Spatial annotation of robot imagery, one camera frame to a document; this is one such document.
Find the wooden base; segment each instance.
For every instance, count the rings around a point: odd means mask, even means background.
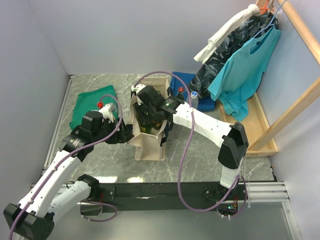
[[[226,115],[224,106],[218,100],[216,101],[220,120],[234,124],[236,120]],[[252,156],[272,156],[279,152],[276,141],[272,138],[266,145],[259,150],[251,150],[250,146],[269,128],[269,124],[261,106],[257,93],[248,99],[248,116],[241,122],[244,126],[246,136],[249,141],[249,148],[246,151],[246,157]]]

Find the black bracket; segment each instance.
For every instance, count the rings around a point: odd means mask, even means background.
[[[116,186],[113,184],[108,184],[105,187],[101,187],[100,191],[103,194],[103,201],[106,203],[112,203],[116,196]]]
[[[9,203],[3,211],[6,222],[11,228],[22,209],[19,205]],[[34,216],[35,212],[24,212],[14,232],[28,240],[46,240],[54,229],[53,214],[44,217]]]
[[[223,136],[223,143],[218,155],[219,162],[228,169],[237,169],[249,146],[245,127],[236,122],[231,130]]]

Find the green cloth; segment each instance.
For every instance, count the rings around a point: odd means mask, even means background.
[[[73,130],[76,126],[81,124],[83,116],[88,111],[99,110],[97,104],[100,98],[105,94],[110,94],[116,97],[116,91],[114,89],[114,86],[109,85],[95,91],[83,92],[78,95],[78,98],[76,100],[76,103],[73,109],[72,121],[69,123],[71,130]],[[117,102],[111,97],[105,97],[102,100],[102,102],[103,102],[103,105],[106,105],[109,103],[113,103],[115,105],[115,111],[113,112],[113,116],[115,117],[115,119],[117,119],[118,118]]]

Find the red cap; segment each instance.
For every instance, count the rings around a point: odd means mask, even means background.
[[[104,107],[104,103],[103,102],[98,102],[97,106],[98,106],[98,108],[102,109]]]

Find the teal t-shirt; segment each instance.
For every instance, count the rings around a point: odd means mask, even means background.
[[[83,92],[78,95],[78,98],[76,100],[76,103],[73,109],[72,121],[69,124],[71,130],[73,130],[76,126],[81,124],[83,116],[88,111],[99,110],[97,104],[100,98],[105,94],[110,94],[116,97],[116,91],[114,89],[114,86],[109,85],[95,91]],[[113,103],[116,106],[115,111],[113,112],[113,116],[115,117],[115,119],[117,119],[118,118],[117,102],[111,97],[105,97],[102,100],[102,102],[104,105]]]
[[[225,63],[208,87],[212,100],[224,106],[226,114],[241,122],[248,115],[247,99],[256,92],[281,31],[272,27],[259,38],[251,38]]]

